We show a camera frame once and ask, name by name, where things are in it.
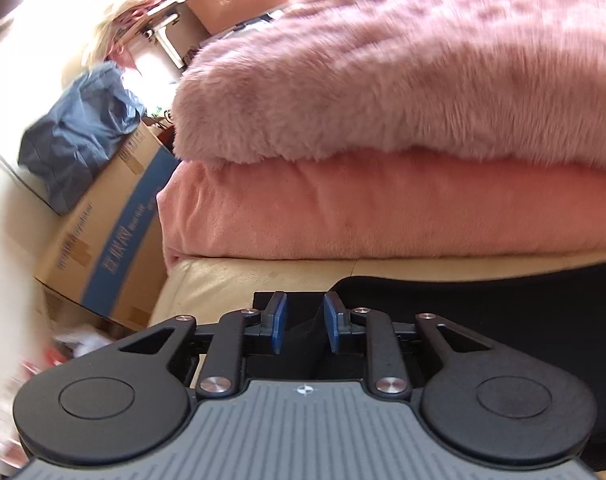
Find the black pants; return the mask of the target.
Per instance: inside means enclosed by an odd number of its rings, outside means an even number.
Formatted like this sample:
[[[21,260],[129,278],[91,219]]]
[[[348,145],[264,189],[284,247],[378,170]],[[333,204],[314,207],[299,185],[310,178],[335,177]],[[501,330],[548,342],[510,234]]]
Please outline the black pants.
[[[476,282],[422,282],[355,275],[332,285],[345,307],[371,308],[394,322],[432,312],[508,347],[563,368],[595,393],[598,419],[582,454],[606,469],[606,263]],[[253,356],[254,379],[359,378],[358,356],[330,351],[321,300],[326,289],[288,288],[287,327],[278,356]]]

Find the cream leather sofa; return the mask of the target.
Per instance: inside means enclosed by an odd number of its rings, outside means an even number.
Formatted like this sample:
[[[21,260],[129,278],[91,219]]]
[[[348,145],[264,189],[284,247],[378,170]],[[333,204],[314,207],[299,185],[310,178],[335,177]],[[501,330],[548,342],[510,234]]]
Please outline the cream leather sofa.
[[[384,260],[247,260],[192,258],[169,271],[149,325],[179,314],[213,323],[251,306],[256,292],[321,292],[350,276],[427,282],[488,281],[606,262],[606,250],[565,255]]]

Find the cardboard box blue stripe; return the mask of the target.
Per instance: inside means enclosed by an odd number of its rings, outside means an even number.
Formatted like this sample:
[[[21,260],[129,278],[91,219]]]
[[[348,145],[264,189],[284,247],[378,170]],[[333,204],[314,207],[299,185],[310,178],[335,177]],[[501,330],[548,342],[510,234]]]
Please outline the cardboard box blue stripe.
[[[34,273],[47,307],[142,330],[166,280],[157,195],[178,160],[145,125],[64,218]]]

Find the salmon pink cushion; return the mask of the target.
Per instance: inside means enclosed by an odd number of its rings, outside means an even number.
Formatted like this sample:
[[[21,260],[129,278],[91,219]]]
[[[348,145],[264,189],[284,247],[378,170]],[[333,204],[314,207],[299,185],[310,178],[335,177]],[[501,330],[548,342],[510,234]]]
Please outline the salmon pink cushion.
[[[158,196],[167,263],[606,249],[606,171],[425,151],[322,162],[182,162]]]

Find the dark blue cloth bundle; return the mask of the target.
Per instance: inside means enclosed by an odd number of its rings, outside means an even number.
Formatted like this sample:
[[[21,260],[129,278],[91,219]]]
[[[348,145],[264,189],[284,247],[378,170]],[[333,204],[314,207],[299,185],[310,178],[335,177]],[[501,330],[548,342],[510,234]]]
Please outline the dark blue cloth bundle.
[[[113,61],[87,70],[23,133],[18,165],[43,181],[56,214],[79,203],[146,113],[122,76]]]

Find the fluffy pink blanket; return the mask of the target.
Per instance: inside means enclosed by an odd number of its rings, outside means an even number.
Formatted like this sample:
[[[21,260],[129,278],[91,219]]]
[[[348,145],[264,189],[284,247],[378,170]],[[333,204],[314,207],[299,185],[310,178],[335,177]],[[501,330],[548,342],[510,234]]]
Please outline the fluffy pink blanket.
[[[372,148],[606,168],[606,0],[292,0],[203,48],[172,106],[185,160]]]

